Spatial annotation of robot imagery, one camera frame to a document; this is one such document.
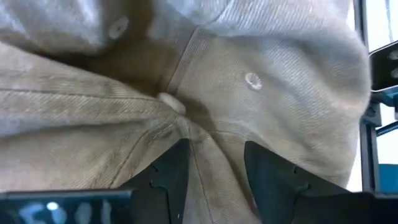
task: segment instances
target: stitching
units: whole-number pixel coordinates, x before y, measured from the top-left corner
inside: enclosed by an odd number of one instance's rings
[[[230,4],[233,3],[233,0],[229,0],[228,3],[225,5],[225,8],[212,20],[210,20],[209,22],[207,22],[206,24],[204,24],[204,26],[211,26],[213,23],[217,22],[221,16],[223,16],[225,14],[225,12],[229,9],[228,7],[230,7]]]
[[[13,90],[7,88],[0,88],[0,91],[10,91],[10,92],[21,92],[21,93],[40,93],[40,94],[48,94],[48,95],[58,95],[58,96],[84,96],[87,98],[99,98],[99,99],[110,99],[110,100],[146,100],[146,101],[154,101],[157,100],[153,98],[139,98],[139,97],[105,97],[105,96],[98,96],[98,95],[86,95],[86,94],[79,94],[79,93],[54,93],[52,91],[43,91],[43,90]]]
[[[155,134],[155,136],[150,140],[149,144],[152,142],[152,140],[153,140],[157,135],[159,135],[160,133],[162,133],[163,131],[165,131],[165,129],[171,127],[171,125],[173,125],[174,122],[173,122],[172,124],[168,125],[168,126],[167,126],[166,128],[164,128],[163,130],[159,131],[157,134]],[[141,141],[141,139],[142,139],[144,136],[148,135],[149,132],[150,132],[150,130],[147,130],[147,131],[137,140],[137,142],[134,144],[134,146],[132,147],[131,151],[129,152],[129,155],[128,155],[127,158],[123,161],[122,165],[119,167],[119,170],[118,170],[117,173],[115,174],[115,176],[114,176],[114,178],[112,179],[111,184],[109,185],[108,188],[110,188],[111,186],[113,186],[114,182],[115,182],[116,179],[119,177],[119,175],[120,175],[121,171],[123,170],[124,166],[126,165],[127,161],[130,160],[130,157],[131,157],[131,155],[132,155],[132,152],[133,152],[134,148],[138,145],[138,143]],[[141,161],[142,158],[144,157],[144,154],[145,154],[146,150],[147,150],[147,147],[146,147],[145,149],[142,150],[142,152],[141,152],[141,154],[140,154],[140,156],[139,156],[139,159],[137,160],[136,164],[135,164],[134,167],[132,168],[131,174],[133,174],[134,171],[137,169],[137,167],[138,167],[140,161]]]
[[[191,129],[190,129],[189,125],[188,125],[188,134],[189,134],[189,136],[191,136]],[[203,192],[203,196],[204,196],[205,201],[206,201],[206,206],[207,206],[207,210],[209,212],[209,216],[210,216],[211,222],[214,223],[215,221],[213,219],[213,216],[211,215],[211,210],[210,210],[210,206],[209,206],[209,201],[208,201],[206,193],[205,193],[203,179],[202,179],[202,177],[200,175],[200,171],[199,171],[199,167],[198,167],[198,161],[197,161],[197,157],[196,157],[196,154],[195,154],[195,147],[194,147],[194,144],[192,144],[191,141],[190,141],[190,143],[191,143],[191,147],[192,147],[193,158],[195,160],[195,167],[197,168],[197,171],[198,171],[198,176],[199,176],[199,180],[200,180],[201,190]]]
[[[13,110],[1,110],[2,112],[12,112],[13,113],[13,115],[12,115],[12,117],[16,117],[15,115],[16,114],[29,114],[29,117],[34,117],[34,116],[31,116],[31,112],[22,112],[22,113],[18,113],[18,112],[15,112],[15,111],[13,111]],[[36,112],[39,112],[40,114],[39,115],[51,115],[51,114],[56,114],[56,115],[62,115],[62,112],[59,112],[59,113],[51,113],[51,112],[46,112],[46,111],[36,111]],[[112,113],[100,113],[100,114],[98,114],[98,113],[94,113],[94,112],[92,112],[92,113],[84,113],[84,115],[96,115],[96,117],[98,118],[98,117],[100,117],[100,116],[104,116],[104,115],[109,115],[109,114],[112,114],[112,115],[115,115],[115,117],[117,117],[118,116],[118,114],[141,114],[141,113],[143,113],[143,112],[148,112],[148,111],[146,111],[146,110],[140,110],[140,111],[129,111],[129,110],[124,110],[124,111],[118,111],[117,113],[114,113],[114,112],[112,112]]]
[[[3,69],[3,68],[0,68],[0,77],[10,77],[10,78],[18,79],[20,77],[22,77],[22,78],[32,78],[31,75],[38,75],[38,77],[34,77],[34,79],[36,79],[36,78],[57,78],[58,79],[59,78],[59,79],[63,79],[63,80],[72,80],[74,82],[75,81],[76,82],[80,82],[80,81],[83,81],[83,82],[85,82],[85,81],[98,82],[98,81],[101,81],[101,82],[104,82],[104,83],[106,83],[106,82],[118,82],[117,80],[113,80],[112,78],[105,77],[105,76],[102,76],[102,75],[98,75],[96,73],[89,72],[89,71],[86,71],[86,70],[82,70],[80,68],[74,69],[74,70],[75,71],[68,70],[68,71],[63,72],[63,73],[58,73],[58,72],[41,71],[39,69],[32,69],[32,70],[26,71],[26,70],[21,70],[21,69],[12,69],[12,68]],[[84,77],[81,77],[81,76],[79,76],[79,77],[64,77],[64,75],[68,75],[68,74],[69,75],[78,76],[82,72],[84,73]]]
[[[89,84],[89,85],[108,85],[108,86],[115,86],[117,87],[118,85],[123,83],[117,83],[118,81],[112,80],[112,79],[97,79],[97,77],[92,77],[91,79],[83,79],[83,78],[72,78],[72,77],[56,77],[54,75],[41,75],[42,73],[29,73],[28,75],[25,74],[15,74],[15,73],[8,73],[8,74],[2,74],[0,71],[0,77],[7,78],[10,81],[19,81],[19,80],[32,80],[33,82],[36,82],[37,80],[48,80],[51,79],[51,81],[58,81],[58,82],[73,82],[73,83],[79,83],[79,84]]]
[[[173,75],[169,81],[169,84],[167,85],[167,87],[165,89],[167,93],[176,94],[176,92],[178,91],[180,83],[182,82],[182,80],[184,78],[183,75],[182,75],[182,77],[181,77],[181,75],[179,75],[179,72],[181,69],[184,69],[183,65],[185,63],[184,61],[187,60],[186,57],[188,55],[188,48],[192,45],[192,41],[193,41],[192,39],[193,39],[193,36],[197,33],[197,30],[198,30],[198,26],[196,26],[194,28],[191,36],[189,37],[189,41],[188,41],[187,45],[184,47],[183,53],[181,55],[181,59],[178,62],[178,65],[175,67],[175,69],[173,71]]]
[[[124,165],[126,165],[126,162],[130,159],[133,150],[136,148],[136,146],[137,146],[137,144],[140,142],[140,140],[141,140],[145,135],[147,135],[147,133],[148,133],[149,131],[150,131],[150,130],[147,130],[144,134],[142,134],[142,136],[141,136],[141,137],[136,141],[136,143],[133,145],[133,147],[131,148],[131,151],[130,151],[129,154],[127,155],[126,159],[123,161],[123,163],[121,164],[121,166],[119,166],[119,170],[117,171],[117,173],[116,173],[115,176],[113,177],[113,179],[112,179],[110,185],[108,186],[108,188],[111,188],[111,187],[113,186],[114,182],[115,182],[116,179],[119,177],[119,175],[120,175],[120,173],[121,173],[121,171],[122,171]]]
[[[208,133],[228,133],[228,134],[235,134],[237,136],[241,136],[242,138],[244,138],[246,141],[249,139],[246,136],[243,136],[242,134],[238,134],[238,133],[234,133],[232,131],[219,131],[219,130],[212,130],[212,131],[207,131]]]
[[[102,178],[102,176],[106,173],[106,171],[109,169],[113,159],[116,157],[116,155],[120,152],[120,149],[123,147],[123,145],[126,143],[126,141],[129,140],[129,138],[131,137],[131,134],[133,133],[133,131],[128,132],[123,140],[119,143],[119,150],[115,151],[112,155],[112,157],[107,161],[105,168],[103,169],[103,171],[101,173],[98,174],[97,178],[93,181],[93,183],[91,184],[91,188],[96,187],[96,184],[98,183],[98,181]]]
[[[147,147],[143,150],[143,152],[145,152],[145,151],[148,149],[148,146],[153,142],[153,140],[156,138],[156,136],[160,135],[160,134],[163,133],[166,129],[168,129],[169,127],[171,127],[172,125],[174,125],[174,122],[175,122],[176,120],[177,120],[177,119],[175,119],[175,120],[173,121],[172,124],[168,125],[168,126],[165,127],[164,129],[162,129],[161,131],[159,131],[158,133],[156,133],[156,134],[154,135],[154,137],[148,142],[148,144],[146,144]],[[142,154],[140,155],[139,159],[138,159],[137,162],[134,164],[134,167],[132,168],[132,171],[131,171],[130,174],[129,174],[129,178],[132,177],[132,174],[136,171],[136,169],[137,169],[138,165],[140,164],[140,161],[142,160],[143,157],[144,157],[144,153],[142,153]]]

